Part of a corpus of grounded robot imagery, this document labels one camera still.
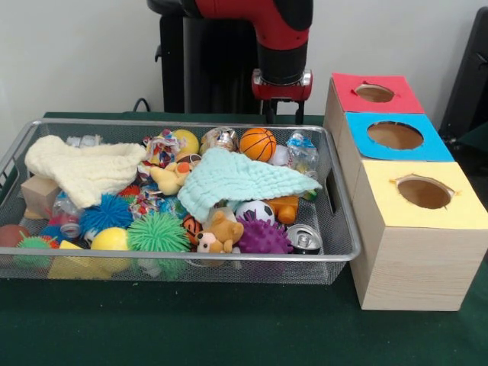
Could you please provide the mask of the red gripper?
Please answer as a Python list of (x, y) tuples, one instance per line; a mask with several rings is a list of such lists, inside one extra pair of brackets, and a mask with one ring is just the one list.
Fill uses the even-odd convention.
[(266, 124), (275, 122), (275, 101), (297, 101), (295, 124), (303, 124), (304, 101), (311, 94), (313, 73), (305, 70), (298, 82), (289, 85), (274, 85), (262, 78), (260, 70), (252, 73), (252, 92), (256, 99), (265, 101)]

